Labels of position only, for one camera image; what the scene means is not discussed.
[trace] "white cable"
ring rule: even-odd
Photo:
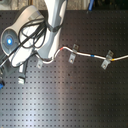
[[[115,59],[112,59],[112,60],[117,61],[117,60],[122,60],[122,59],[125,59],[125,58],[128,58],[128,55],[122,56],[122,57],[119,57],[119,58],[115,58]]]
[[[70,52],[73,52],[73,50],[71,50],[71,49],[68,48],[68,47],[63,47],[63,49],[67,49],[67,50],[69,50]],[[81,56],[87,56],[87,57],[91,57],[91,56],[92,56],[91,54],[80,53],[80,52],[77,52],[76,54],[77,54],[77,55],[81,55]],[[105,57],[98,56],[98,55],[93,55],[93,57],[94,57],[94,58],[103,59],[103,60],[106,59]]]
[[[66,49],[66,50],[68,50],[68,51],[70,51],[70,52],[74,52],[72,49],[70,49],[70,48],[64,46],[64,47],[60,48],[60,49],[55,53],[55,56],[54,56],[54,58],[52,58],[51,61],[49,61],[49,62],[43,61],[43,63],[44,63],[44,64],[50,64],[50,63],[52,63],[52,62],[55,60],[55,58],[57,57],[58,53],[59,53],[62,49]],[[80,56],[94,57],[94,58],[98,58],[98,59],[102,59],[102,60],[105,60],[105,59],[106,59],[106,57],[102,57],[102,56],[98,56],[98,55],[91,55],[91,54],[86,54],[86,53],[80,53],[80,52],[76,52],[75,54],[80,55]],[[122,59],[125,59],[125,58],[128,58],[128,55],[123,56],[123,57],[119,57],[119,58],[115,58],[115,59],[111,59],[111,61],[122,60]]]
[[[64,46],[64,47],[62,47],[61,49],[59,49],[59,50],[56,52],[54,58],[52,58],[51,61],[49,61],[49,62],[43,61],[43,63],[44,63],[44,64],[50,64],[50,63],[52,63],[52,62],[55,60],[55,58],[57,57],[58,53],[59,53],[62,49],[66,49],[66,50],[68,50],[68,51],[70,51],[70,52],[73,52],[72,49],[70,49],[70,48]],[[102,60],[105,60],[105,59],[106,59],[105,57],[98,56],[98,55],[91,55],[91,54],[80,53],[80,52],[76,52],[76,54],[77,54],[77,55],[80,55],[80,56],[94,57],[94,58],[98,58],[98,59],[102,59]]]

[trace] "perforated metal surface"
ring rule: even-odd
[[[60,47],[73,44],[85,53],[114,57],[128,53],[128,11],[67,11]],[[0,33],[16,12],[0,12]],[[102,60],[62,51],[55,62],[36,68],[28,62],[25,85],[17,72],[5,78],[0,90],[0,126],[4,128],[128,128],[128,59],[113,62],[106,71]]]

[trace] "cable clip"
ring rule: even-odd
[[[74,44],[73,49],[72,49],[73,52],[71,53],[70,58],[69,58],[69,63],[71,63],[71,64],[74,63],[78,49],[79,49],[79,46]]]
[[[3,81],[0,81],[0,89],[2,89],[5,86],[5,83]]]
[[[109,50],[106,59],[103,61],[101,67],[106,70],[106,68],[108,67],[108,65],[111,63],[112,57],[113,57],[114,53],[112,51]]]
[[[43,66],[43,61],[39,58],[36,67],[41,69]]]

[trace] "cable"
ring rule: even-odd
[[[27,22],[25,25],[23,25],[22,27],[21,27],[21,29],[20,29],[20,31],[19,31],[19,33],[18,33],[18,39],[19,39],[19,37],[20,37],[20,32],[22,31],[22,29],[24,29],[24,27],[25,26],[32,26],[32,24],[30,25],[30,23],[32,23],[32,22],[36,22],[36,21],[44,21],[44,18],[41,18],[41,19],[36,19],[36,20],[32,20],[32,21],[29,21],[29,22]],[[43,25],[44,23],[42,23],[42,22],[39,22],[39,23],[36,23],[36,24],[33,24],[33,25],[38,25],[39,24],[39,26],[41,27],[41,25]],[[40,31],[41,31],[41,29],[42,28],[37,28],[30,36],[27,36],[27,38],[23,41],[23,42],[20,42],[20,39],[19,39],[19,42],[20,42],[20,44],[9,54],[9,56],[6,56],[5,57],[5,59],[3,60],[3,62],[0,64],[0,68],[7,62],[7,60],[9,59],[9,57],[10,56],[12,56],[16,51],[17,51],[17,49],[18,48],[20,48],[20,47],[24,47],[23,45],[29,40],[29,39],[31,39],[31,38],[33,38],[35,35],[37,35],[37,33],[38,34],[40,34]]]
[[[52,62],[55,60],[55,58],[57,57],[58,53],[59,53],[61,50],[63,50],[63,49],[66,49],[66,50],[68,50],[68,51],[70,51],[70,52],[74,52],[72,49],[70,49],[70,48],[64,46],[64,47],[58,49],[57,52],[55,53],[54,57],[53,57],[50,61],[48,61],[48,62],[44,61],[39,55],[38,55],[38,57],[39,57],[40,59],[42,59],[42,61],[43,61],[44,64],[50,64],[50,63],[52,63]],[[102,57],[102,56],[91,55],[91,54],[80,53],[80,52],[76,52],[75,54],[81,55],[81,56],[87,56],[87,57],[94,57],[94,58],[98,58],[98,59],[102,59],[102,60],[105,60],[105,59],[106,59],[105,57]]]
[[[91,0],[88,8],[89,11],[92,11],[93,3],[94,3],[94,0]]]
[[[34,27],[34,26],[38,26],[38,27],[37,27],[36,30],[34,31],[34,35],[33,35],[32,37],[28,36],[27,34],[25,34],[25,33],[23,32],[25,28]],[[25,47],[24,45],[23,45],[22,47],[25,48],[25,49],[29,49],[29,48],[32,48],[32,47],[33,47],[33,48],[40,48],[40,47],[43,45],[44,40],[45,40],[46,28],[47,28],[47,26],[46,26],[46,23],[45,23],[44,18],[35,19],[35,20],[29,21],[29,22],[27,22],[26,24],[24,24],[24,25],[21,27],[21,29],[19,30],[19,33],[18,33],[18,40],[19,40],[20,43],[22,43],[22,42],[20,41],[20,33],[22,33],[22,34],[26,37],[26,39],[28,39],[28,40],[32,39],[32,40],[33,40],[33,44],[32,44],[31,46],[29,46],[29,47]],[[44,36],[44,38],[43,38],[43,41],[42,41],[41,45],[38,46],[38,47],[36,47],[35,45],[36,45],[37,41],[38,41],[41,37],[43,37],[43,36]]]
[[[119,57],[119,58],[114,58],[114,59],[112,59],[111,61],[122,60],[122,59],[125,59],[125,58],[128,58],[128,55],[122,56],[122,57]]]

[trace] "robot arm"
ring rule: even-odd
[[[44,45],[37,51],[44,59],[51,59],[59,46],[61,28],[54,30],[63,23],[67,0],[45,0],[48,8],[48,29]]]
[[[34,6],[23,8],[14,24],[1,35],[1,47],[5,56],[1,59],[0,68],[9,60],[12,68],[21,65],[19,70],[22,70],[22,64],[34,53],[41,59],[52,60],[59,46],[67,1],[45,0],[48,9],[46,23],[43,15]]]

